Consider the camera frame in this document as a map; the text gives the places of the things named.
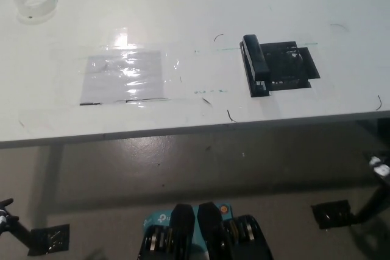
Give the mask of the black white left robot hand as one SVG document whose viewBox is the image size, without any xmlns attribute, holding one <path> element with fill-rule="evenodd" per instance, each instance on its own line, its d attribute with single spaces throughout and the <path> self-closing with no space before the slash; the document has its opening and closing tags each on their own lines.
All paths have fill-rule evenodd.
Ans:
<svg viewBox="0 0 390 260">
<path fill-rule="evenodd" d="M 11 215 L 7 207 L 14 202 L 14 199 L 9 198 L 1 201 L 1 234 L 9 232 L 14 235 L 16 226 L 19 222 L 19 217 Z"/>
</svg>

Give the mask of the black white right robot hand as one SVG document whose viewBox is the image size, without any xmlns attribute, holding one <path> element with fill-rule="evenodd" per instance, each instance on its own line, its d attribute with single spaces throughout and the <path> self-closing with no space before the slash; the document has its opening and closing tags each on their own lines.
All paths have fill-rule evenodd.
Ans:
<svg viewBox="0 0 390 260">
<path fill-rule="evenodd" d="M 385 156 L 371 156 L 369 165 L 381 182 L 389 186 L 389 158 Z"/>
</svg>

